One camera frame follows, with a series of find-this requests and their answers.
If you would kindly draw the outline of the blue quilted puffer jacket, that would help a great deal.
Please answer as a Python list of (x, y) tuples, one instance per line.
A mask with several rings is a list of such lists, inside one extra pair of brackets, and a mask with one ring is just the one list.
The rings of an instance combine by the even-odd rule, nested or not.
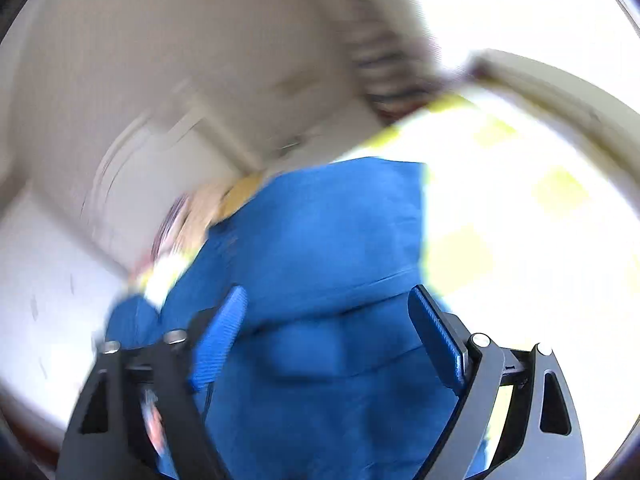
[(408, 315), (419, 284), (423, 168), (360, 158), (282, 174), (213, 226), (163, 307), (134, 296), (126, 348), (216, 307), (248, 305), (198, 409), (235, 479), (409, 479), (456, 405)]

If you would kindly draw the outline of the white wardrobe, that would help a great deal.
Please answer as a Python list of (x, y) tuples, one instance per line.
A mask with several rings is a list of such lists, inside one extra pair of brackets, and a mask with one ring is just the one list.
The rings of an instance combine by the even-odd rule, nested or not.
[(1, 405), (59, 445), (126, 266), (14, 172), (1, 185)]

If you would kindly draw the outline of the yellow white checkered quilt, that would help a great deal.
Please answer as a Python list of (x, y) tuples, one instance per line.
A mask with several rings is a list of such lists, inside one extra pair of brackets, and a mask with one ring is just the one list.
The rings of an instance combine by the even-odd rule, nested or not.
[[(447, 306), (638, 309), (638, 214), (543, 110), (485, 90), (450, 94), (376, 133), (317, 131), (264, 172), (262, 188), (360, 158), (422, 166), (420, 282)], [(200, 250), (149, 258), (129, 291), (163, 307)]]

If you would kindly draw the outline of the colourful patterned pillow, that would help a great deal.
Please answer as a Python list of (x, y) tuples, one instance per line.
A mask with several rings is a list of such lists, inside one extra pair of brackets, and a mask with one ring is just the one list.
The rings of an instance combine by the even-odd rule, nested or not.
[(158, 228), (150, 249), (150, 261), (157, 261), (171, 252), (189, 252), (181, 231), (191, 211), (192, 195), (180, 195), (170, 206)]

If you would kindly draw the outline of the beige floral pillow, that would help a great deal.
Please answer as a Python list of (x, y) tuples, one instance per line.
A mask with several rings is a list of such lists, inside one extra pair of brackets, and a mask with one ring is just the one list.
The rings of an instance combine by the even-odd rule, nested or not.
[(186, 204), (186, 215), (178, 231), (175, 246), (185, 255), (195, 255), (204, 245), (207, 230), (219, 221), (224, 200), (231, 190), (230, 184), (209, 182), (191, 194)]

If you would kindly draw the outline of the nautical print curtain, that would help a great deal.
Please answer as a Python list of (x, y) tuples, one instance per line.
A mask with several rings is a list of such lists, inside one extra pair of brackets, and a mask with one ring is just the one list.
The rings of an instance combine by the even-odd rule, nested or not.
[(355, 72), (363, 99), (390, 124), (441, 94), (456, 72), (416, 0), (320, 0)]

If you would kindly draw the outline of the white wooden headboard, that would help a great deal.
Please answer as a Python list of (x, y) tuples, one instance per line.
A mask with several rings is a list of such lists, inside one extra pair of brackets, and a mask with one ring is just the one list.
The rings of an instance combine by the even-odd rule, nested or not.
[(226, 188), (264, 166), (225, 110), (184, 82), (104, 153), (80, 218), (102, 252), (124, 269), (132, 270), (152, 247), (179, 197), (209, 181)]

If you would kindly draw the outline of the window with dark frame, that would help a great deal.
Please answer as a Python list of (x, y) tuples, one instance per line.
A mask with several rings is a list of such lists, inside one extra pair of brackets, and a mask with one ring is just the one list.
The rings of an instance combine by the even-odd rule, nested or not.
[(410, 0), (436, 67), (504, 52), (564, 70), (639, 107), (639, 32), (615, 0)]

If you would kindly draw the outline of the yellow pillow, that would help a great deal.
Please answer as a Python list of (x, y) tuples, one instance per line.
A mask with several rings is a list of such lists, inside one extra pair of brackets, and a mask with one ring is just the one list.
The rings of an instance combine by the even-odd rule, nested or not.
[(235, 214), (254, 197), (264, 182), (265, 174), (263, 172), (254, 172), (254, 174), (237, 180), (220, 201), (218, 220), (222, 221)]

